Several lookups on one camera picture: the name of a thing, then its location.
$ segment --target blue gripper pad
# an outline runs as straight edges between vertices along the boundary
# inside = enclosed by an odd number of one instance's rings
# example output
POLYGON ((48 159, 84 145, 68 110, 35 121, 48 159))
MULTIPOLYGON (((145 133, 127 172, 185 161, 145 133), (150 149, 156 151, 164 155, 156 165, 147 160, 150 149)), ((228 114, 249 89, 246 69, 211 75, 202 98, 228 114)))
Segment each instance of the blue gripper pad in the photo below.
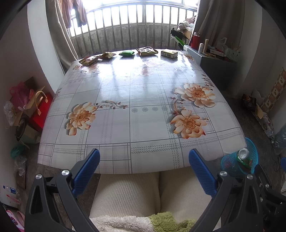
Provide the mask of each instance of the blue gripper pad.
POLYGON ((99 150, 94 149, 74 178, 74 197, 82 194, 100 161, 99 150))
POLYGON ((204 192, 214 198, 217 194, 216 180, 194 149, 189 152, 189 163, 204 189, 204 192))
POLYGON ((286 172, 286 158, 282 157, 280 163, 281 163, 281 166, 282 166, 284 172, 286 172))

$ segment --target person's thigh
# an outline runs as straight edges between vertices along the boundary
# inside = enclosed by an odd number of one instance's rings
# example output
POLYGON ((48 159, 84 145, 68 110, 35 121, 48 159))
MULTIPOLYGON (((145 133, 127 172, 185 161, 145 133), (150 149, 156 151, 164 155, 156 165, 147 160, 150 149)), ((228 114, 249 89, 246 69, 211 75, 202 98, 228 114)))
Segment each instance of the person's thigh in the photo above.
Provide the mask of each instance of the person's thigh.
POLYGON ((160 172, 161 212, 170 211, 180 222, 197 220, 211 200, 191 167, 160 172))
POLYGON ((160 212, 159 172, 101 174, 90 218, 147 217, 160 212))

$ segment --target green fuzzy fabric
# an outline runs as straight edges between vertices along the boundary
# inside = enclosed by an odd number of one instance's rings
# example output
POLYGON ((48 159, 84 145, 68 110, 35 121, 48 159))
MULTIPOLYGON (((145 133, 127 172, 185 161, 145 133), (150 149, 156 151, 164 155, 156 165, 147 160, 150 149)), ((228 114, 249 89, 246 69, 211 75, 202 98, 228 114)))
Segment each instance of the green fuzzy fabric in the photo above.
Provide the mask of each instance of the green fuzzy fabric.
POLYGON ((155 232, 188 232, 196 220, 177 223, 171 212, 153 214, 149 217, 155 232))

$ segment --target screw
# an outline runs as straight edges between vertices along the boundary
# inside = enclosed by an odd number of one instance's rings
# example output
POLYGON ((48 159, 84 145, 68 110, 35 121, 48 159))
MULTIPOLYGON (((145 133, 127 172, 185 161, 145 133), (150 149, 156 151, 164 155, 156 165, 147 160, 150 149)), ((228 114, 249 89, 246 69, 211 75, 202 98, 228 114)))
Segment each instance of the screw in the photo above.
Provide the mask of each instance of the screw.
POLYGON ((220 174, 221 176, 227 176, 227 172, 226 172, 226 171, 220 171, 219 174, 220 174))
POLYGON ((41 179, 41 178, 42 178, 42 174, 37 174, 37 175, 36 175, 36 179, 37 179, 37 180, 39 180, 39 179, 41 179))
POLYGON ((69 170, 63 170, 63 171, 61 172, 61 174, 62 174, 63 176, 67 176, 67 175, 69 174, 69 170))
POLYGON ((247 178, 250 179, 250 180, 252 180, 252 179, 253 179, 253 176, 250 175, 250 174, 248 174, 248 175, 247 175, 247 178))

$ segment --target person's leg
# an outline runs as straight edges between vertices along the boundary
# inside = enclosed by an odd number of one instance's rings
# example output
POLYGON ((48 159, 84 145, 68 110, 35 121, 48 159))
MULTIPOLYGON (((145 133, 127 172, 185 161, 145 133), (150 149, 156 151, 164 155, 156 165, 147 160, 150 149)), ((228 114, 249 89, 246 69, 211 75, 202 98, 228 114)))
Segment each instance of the person's leg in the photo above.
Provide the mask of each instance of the person's leg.
POLYGON ((101 174, 90 218, 147 217, 160 212, 159 172, 101 174))
POLYGON ((160 172, 161 212, 170 211, 177 222, 197 220, 211 200, 191 167, 160 172))

